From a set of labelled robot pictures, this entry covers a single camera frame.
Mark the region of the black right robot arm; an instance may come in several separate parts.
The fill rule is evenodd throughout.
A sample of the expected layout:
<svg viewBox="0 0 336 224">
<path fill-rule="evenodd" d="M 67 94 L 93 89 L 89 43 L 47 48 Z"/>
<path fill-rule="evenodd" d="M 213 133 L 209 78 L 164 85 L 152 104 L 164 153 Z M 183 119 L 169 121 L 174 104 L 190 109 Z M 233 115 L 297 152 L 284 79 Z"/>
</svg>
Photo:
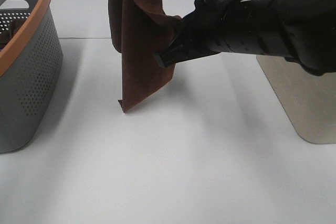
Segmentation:
<svg viewBox="0 0 336 224">
<path fill-rule="evenodd" d="M 306 72 L 335 72 L 335 0 L 195 0 L 160 67 L 221 52 L 283 57 Z"/>
</svg>

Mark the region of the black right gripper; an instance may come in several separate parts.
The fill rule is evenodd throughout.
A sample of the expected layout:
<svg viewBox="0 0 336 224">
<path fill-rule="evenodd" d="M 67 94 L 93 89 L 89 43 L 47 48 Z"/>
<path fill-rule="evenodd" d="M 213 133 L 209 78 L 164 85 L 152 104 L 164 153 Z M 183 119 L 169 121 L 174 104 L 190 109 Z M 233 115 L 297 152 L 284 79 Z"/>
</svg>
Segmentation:
<svg viewBox="0 0 336 224">
<path fill-rule="evenodd" d="M 173 64 L 215 55 L 220 49 L 211 49 L 207 43 L 221 26 L 227 5 L 233 0 L 195 0 L 195 10 L 183 19 L 183 28 L 174 38 L 172 46 L 153 53 L 161 68 Z"/>
</svg>

